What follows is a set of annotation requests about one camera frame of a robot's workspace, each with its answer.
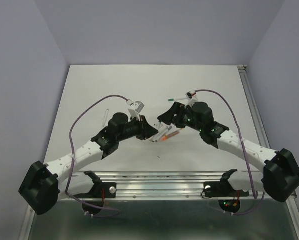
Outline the green capped thin marker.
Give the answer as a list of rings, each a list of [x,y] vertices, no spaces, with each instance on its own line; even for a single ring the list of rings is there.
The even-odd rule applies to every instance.
[[[168,99],[168,102],[185,101],[185,100],[187,100],[187,97],[170,98]]]

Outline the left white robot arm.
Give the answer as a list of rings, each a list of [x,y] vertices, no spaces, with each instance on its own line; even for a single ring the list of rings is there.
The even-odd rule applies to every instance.
[[[158,134],[146,117],[129,118],[116,113],[96,136],[70,154],[45,164],[33,163],[18,192],[37,215],[49,212],[65,198],[82,200],[104,199],[109,187],[92,171],[75,176],[92,163],[104,160],[119,148],[119,143],[131,138],[144,141]]]

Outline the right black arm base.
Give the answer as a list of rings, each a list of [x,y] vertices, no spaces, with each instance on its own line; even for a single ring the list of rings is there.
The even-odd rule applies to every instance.
[[[204,189],[201,192],[203,199],[212,198],[232,198],[230,200],[219,200],[218,204],[221,210],[225,213],[237,215],[241,207],[241,197],[249,197],[249,191],[234,190],[230,185],[230,177],[238,172],[237,169],[231,169],[225,172],[219,181],[210,181],[204,185]]]

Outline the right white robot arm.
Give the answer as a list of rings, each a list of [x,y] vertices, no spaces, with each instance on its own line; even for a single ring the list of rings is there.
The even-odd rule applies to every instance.
[[[194,129],[206,144],[233,154],[257,169],[256,172],[237,169],[225,172],[220,180],[207,185],[208,198],[232,197],[238,191],[255,190],[284,203],[299,187],[299,166],[289,150],[277,151],[241,140],[227,126],[214,120],[213,111],[205,102],[192,106],[175,102],[157,119],[179,129]]]

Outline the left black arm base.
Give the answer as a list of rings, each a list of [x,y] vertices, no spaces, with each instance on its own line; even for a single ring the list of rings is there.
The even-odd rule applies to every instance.
[[[105,206],[106,199],[114,199],[117,194],[117,183],[104,182],[93,171],[85,171],[74,176],[70,184],[72,195],[79,199],[82,210],[91,218],[110,218],[120,214],[118,209]]]

